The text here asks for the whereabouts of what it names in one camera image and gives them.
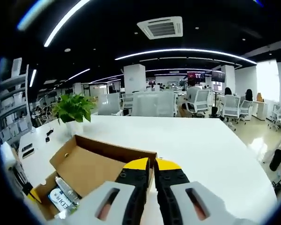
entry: television screen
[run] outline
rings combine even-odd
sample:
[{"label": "television screen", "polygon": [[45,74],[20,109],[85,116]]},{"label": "television screen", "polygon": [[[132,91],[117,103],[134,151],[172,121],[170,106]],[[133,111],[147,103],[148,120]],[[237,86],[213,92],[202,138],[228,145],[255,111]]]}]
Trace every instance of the television screen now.
[{"label": "television screen", "polygon": [[224,73],[212,72],[211,81],[222,82],[225,83],[226,75]]},{"label": "television screen", "polygon": [[196,83],[205,82],[205,72],[187,72],[188,80],[195,80]]}]

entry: black ceiling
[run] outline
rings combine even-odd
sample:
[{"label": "black ceiling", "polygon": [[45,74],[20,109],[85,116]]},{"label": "black ceiling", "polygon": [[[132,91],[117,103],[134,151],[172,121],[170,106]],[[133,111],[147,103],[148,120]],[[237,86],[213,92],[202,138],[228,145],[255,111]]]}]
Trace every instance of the black ceiling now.
[{"label": "black ceiling", "polygon": [[[23,5],[19,2],[11,10],[13,25],[33,5],[31,0],[24,0]],[[199,52],[164,52],[114,60],[132,53],[197,48],[241,56],[281,40],[281,16],[253,0],[91,0],[67,21],[49,47],[43,47],[56,24],[77,2],[79,0],[56,0],[26,31],[16,31],[5,38],[5,55],[23,57],[31,68],[37,69],[30,90],[34,95],[39,89],[46,88],[43,84],[46,80],[65,80],[87,68],[90,68],[88,72],[72,79],[68,85],[119,75],[123,66],[133,63],[141,63],[147,70],[213,69],[224,64],[215,60],[249,65],[232,57]],[[141,21],[168,16],[183,18],[183,37],[149,40],[136,25]],[[281,50],[272,55],[265,53],[260,59],[258,56],[250,59],[259,61],[280,56]],[[172,58],[140,62],[163,57],[199,57],[210,60]]]}]

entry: box flap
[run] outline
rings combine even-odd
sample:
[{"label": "box flap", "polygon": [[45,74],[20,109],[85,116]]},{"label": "box flap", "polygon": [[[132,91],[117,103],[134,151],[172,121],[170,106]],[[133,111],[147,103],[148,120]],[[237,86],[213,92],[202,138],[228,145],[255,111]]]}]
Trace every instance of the box flap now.
[{"label": "box flap", "polygon": [[72,137],[55,153],[55,155],[50,159],[50,163],[55,170],[65,160],[67,155],[72,152],[76,145],[76,139],[75,137]]},{"label": "box flap", "polygon": [[105,181],[114,181],[124,165],[76,146],[56,171],[81,197],[85,197]]}]

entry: air conditioning vent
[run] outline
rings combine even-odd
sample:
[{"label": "air conditioning vent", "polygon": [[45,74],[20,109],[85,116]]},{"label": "air conditioning vent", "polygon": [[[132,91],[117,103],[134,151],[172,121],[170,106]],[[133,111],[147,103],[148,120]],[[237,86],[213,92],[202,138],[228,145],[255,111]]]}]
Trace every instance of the air conditioning vent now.
[{"label": "air conditioning vent", "polygon": [[137,23],[138,27],[150,39],[173,38],[183,36],[182,17],[164,17]]}]

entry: cardboard box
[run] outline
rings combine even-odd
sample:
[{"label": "cardboard box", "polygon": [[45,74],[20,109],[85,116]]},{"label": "cardboard box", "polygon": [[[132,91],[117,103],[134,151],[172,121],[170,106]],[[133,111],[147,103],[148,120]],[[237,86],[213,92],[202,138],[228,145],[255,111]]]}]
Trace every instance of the cardboard box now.
[{"label": "cardboard box", "polygon": [[123,148],[75,135],[51,158],[50,163],[56,171],[47,177],[45,185],[36,187],[42,201],[38,206],[47,220],[59,213],[47,197],[57,186],[57,175],[83,198],[105,181],[114,181],[126,163],[146,157],[150,158],[150,188],[155,152]]}]

